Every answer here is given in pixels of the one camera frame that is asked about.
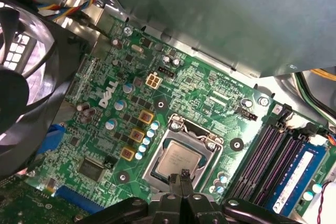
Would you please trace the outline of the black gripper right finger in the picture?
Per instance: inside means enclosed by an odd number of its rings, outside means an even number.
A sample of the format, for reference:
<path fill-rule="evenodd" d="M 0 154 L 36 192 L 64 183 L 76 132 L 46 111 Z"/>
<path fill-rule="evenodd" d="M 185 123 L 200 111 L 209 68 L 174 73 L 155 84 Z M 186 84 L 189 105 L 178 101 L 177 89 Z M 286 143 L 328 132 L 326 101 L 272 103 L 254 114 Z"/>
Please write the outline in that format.
<path fill-rule="evenodd" d="M 190 171 L 180 174 L 186 220 L 182 223 L 292 223 L 292 220 L 273 213 L 248 201 L 228 198 L 222 204 L 213 201 L 210 195 L 194 192 Z"/>

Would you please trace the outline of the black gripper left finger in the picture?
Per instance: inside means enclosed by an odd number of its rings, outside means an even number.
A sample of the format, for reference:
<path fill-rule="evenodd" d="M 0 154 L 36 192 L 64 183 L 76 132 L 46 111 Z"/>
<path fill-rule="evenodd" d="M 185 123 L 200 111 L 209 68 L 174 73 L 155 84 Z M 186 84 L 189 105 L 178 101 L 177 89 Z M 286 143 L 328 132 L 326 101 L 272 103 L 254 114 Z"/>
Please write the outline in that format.
<path fill-rule="evenodd" d="M 158 193 L 150 203 L 131 197 L 90 216 L 91 223 L 179 223 L 185 173 L 169 176 L 169 191 Z"/>

